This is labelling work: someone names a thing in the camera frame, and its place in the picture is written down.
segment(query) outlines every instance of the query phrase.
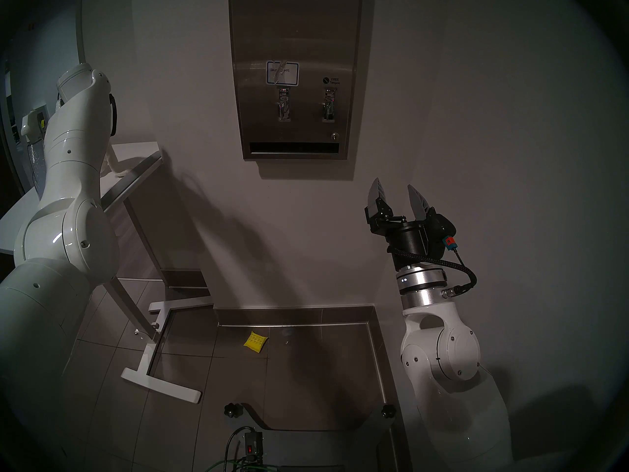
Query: sign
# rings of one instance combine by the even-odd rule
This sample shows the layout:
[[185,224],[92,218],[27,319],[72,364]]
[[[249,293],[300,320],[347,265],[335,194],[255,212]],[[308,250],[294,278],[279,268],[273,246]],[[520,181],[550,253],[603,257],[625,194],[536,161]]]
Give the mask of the sign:
[[267,61],[267,84],[296,86],[300,83],[299,62]]

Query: floor tile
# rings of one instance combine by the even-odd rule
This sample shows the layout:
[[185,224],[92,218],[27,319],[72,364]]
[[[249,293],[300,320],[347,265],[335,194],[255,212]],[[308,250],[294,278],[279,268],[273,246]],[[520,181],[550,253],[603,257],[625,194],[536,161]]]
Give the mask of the floor tile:
[[164,471],[154,469],[153,467],[148,467],[146,465],[133,464],[132,472],[164,472]]
[[[202,391],[210,357],[162,354],[155,377]],[[165,472],[192,469],[201,403],[193,404],[149,392],[135,447],[134,462]]]
[[59,427],[85,439],[115,348],[77,341],[62,378]]
[[86,443],[68,433],[59,430],[62,467],[67,472],[83,472]]
[[194,472],[205,471],[224,456],[233,431],[223,414],[226,404],[246,403],[257,415],[263,415],[266,366],[266,359],[212,358],[194,450]]
[[128,318],[111,295],[106,294],[81,339],[115,347],[127,326],[127,321]]
[[88,445],[85,453],[86,472],[131,472],[131,462]]
[[144,294],[148,281],[120,281],[125,291],[129,293],[129,296],[133,302],[137,305],[140,303],[140,297]]
[[137,369],[142,352],[116,349],[96,402],[88,442],[98,448],[133,460],[133,450],[148,391],[125,381],[125,367]]
[[[158,313],[149,313],[148,307],[151,303],[154,303],[156,301],[164,301],[165,299],[165,288],[162,281],[145,282],[144,291],[137,300],[138,309],[142,311],[142,314],[144,314],[144,316],[150,323],[153,323],[157,319]],[[144,333],[139,333],[136,335],[135,330],[136,325],[134,325],[130,321],[127,321],[127,326],[125,327],[122,336],[118,341],[119,348],[142,351],[144,350],[146,343],[148,342],[148,337]]]
[[218,327],[216,334],[216,345],[214,347],[214,357],[258,357],[267,356],[267,347],[271,340],[267,340],[260,353],[256,353],[248,347],[243,346],[254,331],[263,337],[269,336],[268,328],[249,327]]
[[[146,281],[120,281],[131,299],[140,307],[139,300],[147,286]],[[114,302],[111,295],[105,294],[94,316],[89,322],[82,340],[111,345],[115,347],[120,341],[129,319]]]
[[321,346],[321,328],[317,327],[276,327],[271,328],[267,341],[269,358],[300,358],[314,354]]
[[369,415],[379,388],[366,325],[272,328],[270,342],[268,426],[350,429]]
[[212,308],[178,310],[170,317],[162,353],[211,357],[217,332]]
[[380,384],[367,325],[321,328],[325,353],[332,355],[329,375],[335,394],[337,422],[345,429],[360,426],[382,405]]
[[79,327],[79,333],[77,334],[78,339],[83,338],[83,334],[85,333],[85,330],[87,330],[87,326],[92,320],[92,317],[94,316],[98,305],[101,304],[102,299],[105,297],[105,294],[107,294],[107,290],[103,286],[97,286],[92,293],[92,297],[89,299],[87,308],[85,308],[83,321],[81,322],[81,326]]

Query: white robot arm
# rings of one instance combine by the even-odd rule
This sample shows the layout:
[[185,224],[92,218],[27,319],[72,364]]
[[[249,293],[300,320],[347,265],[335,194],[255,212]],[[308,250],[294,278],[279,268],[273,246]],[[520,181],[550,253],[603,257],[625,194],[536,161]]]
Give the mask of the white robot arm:
[[64,104],[44,138],[46,186],[15,241],[16,268],[0,284],[0,388],[23,422],[27,410],[55,398],[90,295],[118,270],[118,243],[100,204],[109,81],[81,64],[57,87]]
[[[470,290],[475,275],[462,263],[441,260],[456,252],[456,229],[408,186],[415,221],[394,217],[378,179],[365,215],[372,233],[389,242],[398,271],[406,334],[402,365],[430,440],[452,470],[496,470],[513,461],[509,417],[496,384],[481,364],[474,331],[451,298]],[[466,272],[470,283],[447,288],[443,267]]]

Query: yellow object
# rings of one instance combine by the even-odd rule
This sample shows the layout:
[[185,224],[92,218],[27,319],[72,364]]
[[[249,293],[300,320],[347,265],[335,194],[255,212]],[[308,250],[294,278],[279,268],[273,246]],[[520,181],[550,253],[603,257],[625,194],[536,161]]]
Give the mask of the yellow object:
[[257,333],[251,332],[249,338],[243,345],[243,347],[250,348],[254,352],[260,353],[262,347],[264,346],[264,342],[267,341],[268,337],[263,337],[262,335],[258,335]]

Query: cable connector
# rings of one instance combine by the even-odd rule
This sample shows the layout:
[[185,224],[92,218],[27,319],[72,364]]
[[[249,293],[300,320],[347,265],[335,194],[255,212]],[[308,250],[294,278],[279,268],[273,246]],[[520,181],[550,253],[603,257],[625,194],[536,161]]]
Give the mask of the cable connector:
[[457,243],[454,241],[454,237],[445,237],[442,242],[448,250],[454,250],[458,247]]

